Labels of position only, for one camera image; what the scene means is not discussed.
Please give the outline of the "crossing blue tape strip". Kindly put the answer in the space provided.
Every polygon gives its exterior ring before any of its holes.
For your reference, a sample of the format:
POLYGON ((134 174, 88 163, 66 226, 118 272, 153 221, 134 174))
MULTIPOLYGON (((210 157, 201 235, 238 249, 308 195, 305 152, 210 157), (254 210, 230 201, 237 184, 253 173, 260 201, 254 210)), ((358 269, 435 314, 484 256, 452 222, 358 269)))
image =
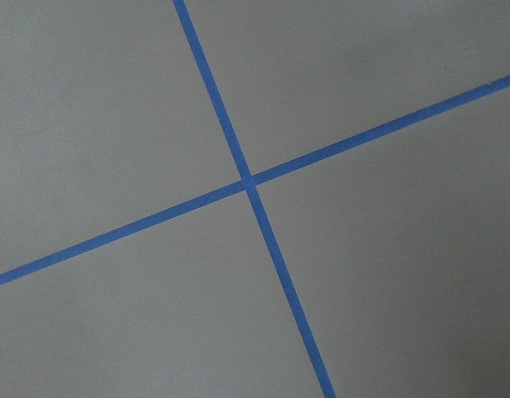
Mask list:
MULTIPOLYGON (((275 167, 258 172, 254 175, 254 182, 256 185, 260 185, 275 180, 285 174, 320 162, 339 153, 346 152, 347 150, 387 136, 390 133, 405 129, 413 124, 418 124, 424 120, 433 118, 439 114, 458 108, 475 100, 479 100, 501 90, 505 90, 509 87, 510 75, 506 75, 464 93, 401 116, 400 118, 393 119, 392 121, 376 126, 375 128, 368 129, 349 138, 345 138, 326 147, 312 151, 311 153, 289 160, 288 162, 281 163, 275 167)), ((63 250, 59 250, 14 269, 10 269, 0 274, 0 286, 28 276, 29 274, 34 274, 76 256, 83 255, 86 252, 98 249, 104 245, 136 234, 140 231, 144 231, 165 221, 187 214, 188 212, 195 211, 198 208, 233 196, 239 192, 243 192, 244 190, 245 189, 241 182, 233 182, 224 187, 220 187, 216 190, 200 195, 199 197, 194 197, 188 201, 181 202, 150 216, 145 216, 144 218, 130 222, 127 225, 107 231, 63 250)))

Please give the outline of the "long blue tape strip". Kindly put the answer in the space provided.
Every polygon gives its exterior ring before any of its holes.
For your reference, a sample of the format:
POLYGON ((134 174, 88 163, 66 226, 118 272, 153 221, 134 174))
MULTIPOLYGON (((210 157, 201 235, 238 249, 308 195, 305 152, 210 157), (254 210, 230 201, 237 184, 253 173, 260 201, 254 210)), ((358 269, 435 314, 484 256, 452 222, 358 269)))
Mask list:
POLYGON ((177 17, 182 25, 182 29, 185 37, 187 38, 187 42, 192 51, 192 55, 197 64, 204 86, 206 87, 206 92, 215 111, 217 120, 221 126, 222 133, 224 134, 225 140, 230 149, 241 183, 248 197, 250 207, 255 215, 255 219, 265 241, 266 248, 270 254, 275 272, 278 275, 281 288, 284 291, 289 309, 293 315, 299 335, 318 380, 318 384, 322 390, 323 396, 335 397, 337 394, 334 390, 330 375, 318 349, 318 344, 294 286, 294 281, 289 273, 279 242, 274 234, 270 219, 258 192, 254 175, 251 173, 250 167, 245 158, 245 154, 240 145, 233 123, 231 122, 225 102, 221 97, 221 92, 203 50, 197 30, 187 9, 187 5, 184 1, 175 1, 173 5, 176 9, 177 17))

